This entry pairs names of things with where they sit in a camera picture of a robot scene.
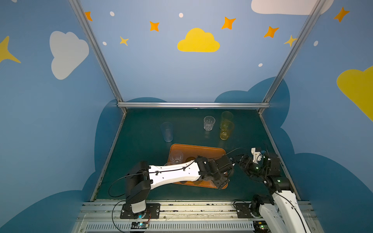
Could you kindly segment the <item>dark amber textured cup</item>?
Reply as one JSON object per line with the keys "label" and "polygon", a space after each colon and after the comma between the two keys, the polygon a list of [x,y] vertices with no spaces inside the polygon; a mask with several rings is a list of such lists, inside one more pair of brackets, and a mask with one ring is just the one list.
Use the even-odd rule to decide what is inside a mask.
{"label": "dark amber textured cup", "polygon": [[192,157],[192,156],[191,156],[191,157],[188,157],[188,158],[186,159],[186,163],[187,163],[187,162],[190,162],[190,161],[194,161],[195,159],[196,159],[196,158],[195,158],[195,157]]}

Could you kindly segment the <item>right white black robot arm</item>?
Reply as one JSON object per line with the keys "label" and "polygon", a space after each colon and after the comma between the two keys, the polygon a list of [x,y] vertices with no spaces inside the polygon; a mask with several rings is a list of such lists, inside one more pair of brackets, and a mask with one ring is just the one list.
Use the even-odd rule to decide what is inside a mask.
{"label": "right white black robot arm", "polygon": [[269,196],[254,195],[249,204],[250,215],[263,218],[273,233],[310,233],[293,187],[281,176],[281,160],[276,154],[253,152],[243,155],[240,168],[250,178],[259,178],[268,188]]}

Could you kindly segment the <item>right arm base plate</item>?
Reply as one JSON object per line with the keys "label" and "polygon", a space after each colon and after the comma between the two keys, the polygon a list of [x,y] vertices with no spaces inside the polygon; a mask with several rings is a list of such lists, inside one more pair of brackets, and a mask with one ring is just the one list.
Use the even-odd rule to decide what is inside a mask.
{"label": "right arm base plate", "polygon": [[236,209],[238,218],[255,218],[255,216],[251,213],[249,203],[235,203],[233,206]]}

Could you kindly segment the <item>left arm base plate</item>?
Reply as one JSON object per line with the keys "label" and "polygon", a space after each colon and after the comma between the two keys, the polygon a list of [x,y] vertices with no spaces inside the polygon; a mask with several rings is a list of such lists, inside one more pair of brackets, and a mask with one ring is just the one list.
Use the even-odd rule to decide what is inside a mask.
{"label": "left arm base plate", "polygon": [[146,208],[142,212],[134,213],[130,204],[125,204],[120,213],[120,219],[159,219],[160,204],[146,203]]}

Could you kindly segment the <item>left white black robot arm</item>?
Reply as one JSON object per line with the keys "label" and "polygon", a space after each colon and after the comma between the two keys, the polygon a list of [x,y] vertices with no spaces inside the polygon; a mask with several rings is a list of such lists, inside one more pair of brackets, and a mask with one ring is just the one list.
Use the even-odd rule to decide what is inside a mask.
{"label": "left white black robot arm", "polygon": [[223,189],[229,183],[233,171],[234,164],[226,155],[219,159],[197,156],[189,162],[170,166],[149,165],[141,161],[125,176],[124,209],[133,216],[145,213],[150,191],[170,183],[211,181],[217,189]]}

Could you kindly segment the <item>yellow-green glass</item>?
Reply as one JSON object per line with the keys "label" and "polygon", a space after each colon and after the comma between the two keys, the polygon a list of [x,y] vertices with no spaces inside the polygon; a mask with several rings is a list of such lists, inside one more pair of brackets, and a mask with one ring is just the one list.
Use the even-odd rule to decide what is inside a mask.
{"label": "yellow-green glass", "polygon": [[221,114],[221,122],[232,121],[233,118],[234,118],[234,115],[230,111],[224,111]]}

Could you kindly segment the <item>yellow ribbed glass front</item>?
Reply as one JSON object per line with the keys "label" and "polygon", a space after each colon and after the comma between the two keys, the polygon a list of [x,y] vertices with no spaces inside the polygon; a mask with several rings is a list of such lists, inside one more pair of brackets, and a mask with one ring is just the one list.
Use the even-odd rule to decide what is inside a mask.
{"label": "yellow ribbed glass front", "polygon": [[220,139],[227,140],[234,130],[234,123],[229,120],[222,121],[220,124]]}

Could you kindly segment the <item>clear faceted glass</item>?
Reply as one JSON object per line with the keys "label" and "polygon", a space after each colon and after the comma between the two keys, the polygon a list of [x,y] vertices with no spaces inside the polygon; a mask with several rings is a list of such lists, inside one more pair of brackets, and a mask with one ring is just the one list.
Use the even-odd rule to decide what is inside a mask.
{"label": "clear faceted glass", "polygon": [[206,116],[204,118],[204,129],[208,132],[212,131],[216,120],[213,116]]}
{"label": "clear faceted glass", "polygon": [[169,155],[169,161],[171,165],[183,163],[184,155],[180,150],[174,150]]}

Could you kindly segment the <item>orange plastic tray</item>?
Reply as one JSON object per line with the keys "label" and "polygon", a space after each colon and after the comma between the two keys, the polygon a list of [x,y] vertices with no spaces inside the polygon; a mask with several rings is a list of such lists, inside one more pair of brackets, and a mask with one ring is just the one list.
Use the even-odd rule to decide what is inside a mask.
{"label": "orange plastic tray", "polygon": [[[194,145],[184,145],[184,144],[173,144],[170,148],[170,153],[174,150],[180,150],[184,155],[183,163],[186,163],[188,157],[202,156],[208,159],[219,159],[223,155],[226,155],[226,151],[222,148],[205,147],[205,146],[194,146]],[[175,184],[205,187],[217,189],[212,181],[187,181],[187,182],[176,182]]]}

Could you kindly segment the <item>frosted blue tall cup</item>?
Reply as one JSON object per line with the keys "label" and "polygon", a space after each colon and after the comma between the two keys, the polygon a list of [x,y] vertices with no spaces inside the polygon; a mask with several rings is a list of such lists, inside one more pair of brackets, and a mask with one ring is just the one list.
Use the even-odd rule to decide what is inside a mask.
{"label": "frosted blue tall cup", "polygon": [[173,141],[173,124],[171,122],[164,122],[160,126],[161,133],[165,142]]}

